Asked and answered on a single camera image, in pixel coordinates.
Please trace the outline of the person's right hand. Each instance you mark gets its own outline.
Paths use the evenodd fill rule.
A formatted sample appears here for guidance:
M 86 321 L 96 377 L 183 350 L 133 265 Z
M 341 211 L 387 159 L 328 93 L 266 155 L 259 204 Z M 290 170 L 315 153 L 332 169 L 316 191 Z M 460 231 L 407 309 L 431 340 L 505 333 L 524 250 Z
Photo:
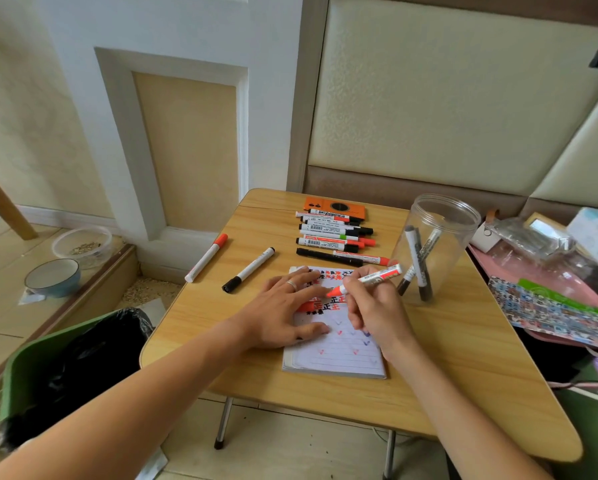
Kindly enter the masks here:
M 362 277 L 377 271 L 377 267 L 367 265 L 355 269 L 348 277 Z M 416 341 L 407 312 L 392 282 L 385 281 L 365 287 L 367 308 L 364 316 L 350 317 L 348 309 L 349 320 L 356 330 L 369 333 L 380 347 L 384 358 L 396 365 L 407 347 Z

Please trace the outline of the person's left hand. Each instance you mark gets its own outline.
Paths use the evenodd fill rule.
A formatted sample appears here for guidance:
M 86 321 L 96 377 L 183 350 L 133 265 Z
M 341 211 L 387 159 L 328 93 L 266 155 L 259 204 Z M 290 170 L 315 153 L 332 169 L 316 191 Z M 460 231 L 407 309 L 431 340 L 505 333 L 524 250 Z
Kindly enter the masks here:
M 256 348 L 280 348 L 298 342 L 293 338 L 294 314 L 305 303 L 324 298 L 328 289 L 316 282 L 320 274 L 307 266 L 268 280 L 263 290 L 234 319 L 247 343 Z

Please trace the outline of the lined paper notebook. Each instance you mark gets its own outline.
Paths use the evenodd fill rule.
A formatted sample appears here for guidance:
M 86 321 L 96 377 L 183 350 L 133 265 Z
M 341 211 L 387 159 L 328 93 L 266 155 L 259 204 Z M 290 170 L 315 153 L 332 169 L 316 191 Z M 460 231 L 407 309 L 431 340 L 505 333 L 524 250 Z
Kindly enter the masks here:
M 329 333 L 285 347 L 282 370 L 386 379 L 380 348 L 370 334 L 356 330 L 348 318 L 345 296 L 313 298 L 294 314 L 295 325 L 323 322 Z

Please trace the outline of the person's right forearm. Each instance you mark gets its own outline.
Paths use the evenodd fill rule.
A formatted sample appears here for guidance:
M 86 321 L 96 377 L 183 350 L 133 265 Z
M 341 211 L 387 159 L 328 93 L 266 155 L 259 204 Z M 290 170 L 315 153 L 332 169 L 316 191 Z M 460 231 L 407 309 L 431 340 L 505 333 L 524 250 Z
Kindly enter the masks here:
M 380 345 L 413 390 L 462 480 L 554 480 L 414 340 Z

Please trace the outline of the black grey marker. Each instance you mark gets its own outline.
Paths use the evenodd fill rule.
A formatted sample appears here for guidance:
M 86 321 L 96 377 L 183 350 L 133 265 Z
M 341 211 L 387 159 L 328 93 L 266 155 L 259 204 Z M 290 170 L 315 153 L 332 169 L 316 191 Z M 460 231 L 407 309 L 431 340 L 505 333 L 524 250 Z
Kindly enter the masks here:
M 412 256 L 412 267 L 417 277 L 420 298 L 423 302 L 431 301 L 433 291 L 424 253 L 428 248 L 422 244 L 419 229 L 414 225 L 407 225 L 405 233 Z
M 442 234 L 442 231 L 439 229 L 434 229 L 428 239 L 426 240 L 425 244 L 423 244 L 421 246 L 421 249 L 419 250 L 419 260 L 423 261 L 423 264 L 425 264 L 425 260 L 427 258 L 427 256 L 430 254 L 431 250 L 434 248 L 435 244 L 438 242 L 440 236 Z M 398 285 L 398 293 L 400 296 L 402 296 L 406 290 L 408 289 L 408 287 L 410 286 L 410 283 L 412 282 L 413 278 L 415 277 L 415 268 L 414 265 L 411 266 L 406 274 L 404 275 L 403 279 L 399 282 Z

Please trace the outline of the black cap white marker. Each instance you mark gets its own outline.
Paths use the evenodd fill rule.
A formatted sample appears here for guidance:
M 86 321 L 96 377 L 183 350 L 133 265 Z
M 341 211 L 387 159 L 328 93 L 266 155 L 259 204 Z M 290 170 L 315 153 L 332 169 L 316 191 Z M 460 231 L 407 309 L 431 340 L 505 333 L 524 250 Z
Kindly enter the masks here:
M 257 269 L 265 264 L 274 254 L 275 249 L 269 247 L 261 253 L 253 262 L 248 264 L 241 272 L 235 275 L 232 279 L 226 282 L 221 288 L 226 293 L 232 293 L 236 290 L 247 278 L 249 278 Z

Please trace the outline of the clear plastic jar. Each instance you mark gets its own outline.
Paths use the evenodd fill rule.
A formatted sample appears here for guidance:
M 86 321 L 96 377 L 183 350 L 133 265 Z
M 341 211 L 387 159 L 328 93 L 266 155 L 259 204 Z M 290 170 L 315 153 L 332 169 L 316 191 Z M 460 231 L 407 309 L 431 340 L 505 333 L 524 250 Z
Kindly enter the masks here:
M 425 244 L 434 229 L 441 230 L 438 242 L 426 258 L 433 297 L 431 301 L 421 300 L 415 275 L 406 292 L 400 296 L 401 299 L 407 303 L 429 305 L 438 298 L 441 288 L 480 224 L 478 211 L 464 201 L 433 193 L 417 196 L 392 251 L 390 266 L 399 264 L 403 269 L 403 274 L 394 278 L 398 290 L 399 282 L 412 266 L 406 226 L 414 225 L 419 229 L 422 244 Z

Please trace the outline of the metal table leg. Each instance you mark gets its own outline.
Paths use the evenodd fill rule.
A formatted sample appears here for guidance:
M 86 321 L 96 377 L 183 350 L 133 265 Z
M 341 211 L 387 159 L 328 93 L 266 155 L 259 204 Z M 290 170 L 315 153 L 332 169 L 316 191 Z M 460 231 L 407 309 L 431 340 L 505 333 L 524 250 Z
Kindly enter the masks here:
M 393 465 L 394 465 L 394 451 L 396 448 L 397 433 L 393 429 L 387 431 L 386 438 L 386 456 L 385 465 L 383 468 L 383 480 L 392 480 Z
M 223 411 L 221 414 L 221 419 L 219 422 L 219 427 L 217 430 L 217 435 L 214 441 L 214 449 L 221 450 L 224 447 L 224 439 L 226 435 L 226 430 L 228 427 L 228 421 L 230 419 L 231 407 L 233 405 L 233 397 L 226 397 L 223 405 Z

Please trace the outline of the red cap white marker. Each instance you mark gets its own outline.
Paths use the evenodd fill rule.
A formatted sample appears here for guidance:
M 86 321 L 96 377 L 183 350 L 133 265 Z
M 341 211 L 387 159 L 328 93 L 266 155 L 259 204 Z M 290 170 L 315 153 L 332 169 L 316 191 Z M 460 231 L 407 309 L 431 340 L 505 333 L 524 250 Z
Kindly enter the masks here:
M 192 283 L 198 277 L 198 275 L 204 270 L 204 268 L 210 263 L 219 250 L 228 241 L 228 235 L 226 233 L 220 234 L 212 243 L 211 247 L 203 254 L 199 261 L 194 267 L 185 275 L 184 280 L 187 283 Z

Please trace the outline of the pink tray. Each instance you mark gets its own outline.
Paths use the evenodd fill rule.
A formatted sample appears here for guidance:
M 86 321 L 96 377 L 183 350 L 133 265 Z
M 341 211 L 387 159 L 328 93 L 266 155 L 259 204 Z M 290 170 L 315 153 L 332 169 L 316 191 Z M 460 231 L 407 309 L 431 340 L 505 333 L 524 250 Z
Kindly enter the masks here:
M 544 268 L 507 251 L 502 261 L 469 251 L 515 328 L 543 342 L 598 349 L 598 293 L 569 268 Z

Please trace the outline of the small white box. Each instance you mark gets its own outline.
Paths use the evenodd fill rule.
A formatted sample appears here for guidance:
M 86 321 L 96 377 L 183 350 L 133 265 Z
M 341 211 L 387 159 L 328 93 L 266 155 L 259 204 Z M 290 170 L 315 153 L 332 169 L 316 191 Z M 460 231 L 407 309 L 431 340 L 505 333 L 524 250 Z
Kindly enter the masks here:
M 497 233 L 493 232 L 489 225 L 494 224 L 499 217 L 499 209 L 490 209 L 486 212 L 483 222 L 471 238 L 470 245 L 487 254 L 501 242 L 502 238 Z

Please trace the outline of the patterned sticker sheet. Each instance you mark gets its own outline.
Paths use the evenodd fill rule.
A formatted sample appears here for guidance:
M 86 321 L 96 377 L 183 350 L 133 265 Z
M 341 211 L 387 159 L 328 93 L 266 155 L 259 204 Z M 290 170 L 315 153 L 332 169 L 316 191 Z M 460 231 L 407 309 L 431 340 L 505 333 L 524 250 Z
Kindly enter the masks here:
M 514 327 L 598 348 L 598 311 L 591 307 L 556 301 L 495 276 L 488 287 Z

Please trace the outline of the white paper sheet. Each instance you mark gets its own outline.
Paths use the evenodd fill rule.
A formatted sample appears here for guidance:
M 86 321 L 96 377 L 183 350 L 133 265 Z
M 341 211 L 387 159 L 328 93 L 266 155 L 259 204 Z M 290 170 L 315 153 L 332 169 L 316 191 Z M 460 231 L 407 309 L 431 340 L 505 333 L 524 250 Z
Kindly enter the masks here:
M 167 466 L 168 459 L 161 447 L 151 455 L 134 480 L 155 480 Z

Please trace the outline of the large clear plastic container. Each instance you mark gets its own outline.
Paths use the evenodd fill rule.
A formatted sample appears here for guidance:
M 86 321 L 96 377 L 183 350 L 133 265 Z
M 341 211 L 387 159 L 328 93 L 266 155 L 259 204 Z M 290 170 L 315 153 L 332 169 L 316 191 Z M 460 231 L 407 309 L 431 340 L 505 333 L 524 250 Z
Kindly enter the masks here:
M 598 307 L 598 263 L 575 249 L 546 262 L 527 258 L 505 242 L 479 257 L 489 276 L 512 283 L 535 282 L 585 305 Z

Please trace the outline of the clear plastic food container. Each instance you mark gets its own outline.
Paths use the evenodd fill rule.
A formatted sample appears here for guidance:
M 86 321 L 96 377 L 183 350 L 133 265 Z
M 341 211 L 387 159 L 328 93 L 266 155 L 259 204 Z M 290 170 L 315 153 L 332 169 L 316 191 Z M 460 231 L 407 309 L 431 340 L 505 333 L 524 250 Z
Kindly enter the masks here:
M 67 231 L 52 243 L 57 258 L 75 260 L 80 268 L 102 266 L 112 256 L 112 233 L 103 226 L 86 225 Z

